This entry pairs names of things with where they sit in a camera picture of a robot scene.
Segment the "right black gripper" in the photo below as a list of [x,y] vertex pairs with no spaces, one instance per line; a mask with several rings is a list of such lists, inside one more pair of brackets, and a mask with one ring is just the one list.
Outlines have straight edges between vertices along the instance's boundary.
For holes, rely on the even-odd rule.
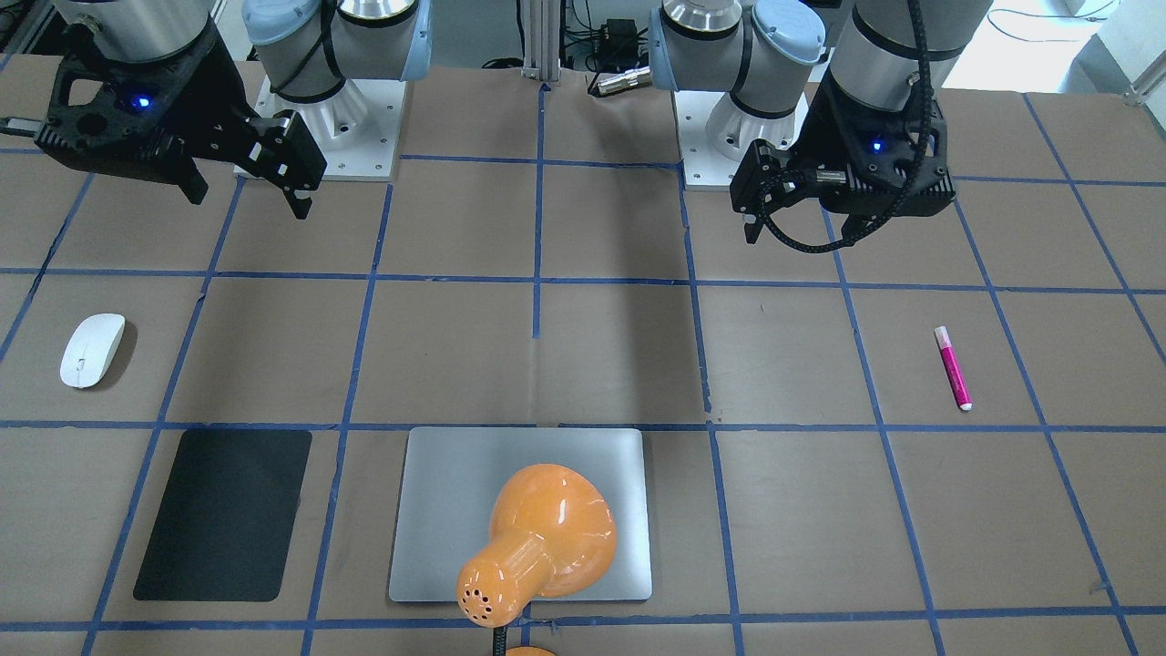
[[262,118],[211,17],[178,52],[148,63],[115,61],[92,28],[66,26],[64,55],[35,144],[73,170],[178,186],[208,198],[196,165],[237,165],[278,186],[307,220],[326,160],[292,110]]

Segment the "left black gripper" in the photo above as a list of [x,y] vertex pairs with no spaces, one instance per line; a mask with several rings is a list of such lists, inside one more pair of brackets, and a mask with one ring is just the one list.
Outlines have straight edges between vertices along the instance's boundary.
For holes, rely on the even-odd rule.
[[946,121],[930,80],[915,83],[906,107],[877,110],[828,77],[791,149],[780,151],[763,137],[747,147],[731,182],[731,205],[742,213],[746,242],[756,245],[763,230],[787,240],[774,213],[816,199],[848,216],[841,237],[854,245],[895,217],[948,209],[956,186],[946,154]]

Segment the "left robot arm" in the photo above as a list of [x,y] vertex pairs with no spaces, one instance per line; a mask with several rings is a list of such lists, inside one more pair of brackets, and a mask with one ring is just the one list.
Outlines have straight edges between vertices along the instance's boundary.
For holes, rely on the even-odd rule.
[[649,68],[658,89],[721,93],[711,135],[745,240],[828,253],[956,200],[936,92],[990,7],[857,1],[828,48],[803,1],[663,1]]

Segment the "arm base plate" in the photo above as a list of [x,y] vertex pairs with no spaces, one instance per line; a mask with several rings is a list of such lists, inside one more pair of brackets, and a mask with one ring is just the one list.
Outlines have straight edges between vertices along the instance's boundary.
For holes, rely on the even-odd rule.
[[726,191],[747,147],[758,137],[780,151],[791,149],[803,131],[815,90],[815,84],[805,89],[793,113],[778,119],[746,115],[736,107],[729,93],[673,93],[687,190]]
[[264,79],[253,108],[271,118],[283,110],[301,117],[326,160],[325,181],[389,182],[403,127],[403,80],[324,77],[296,83],[282,96]]

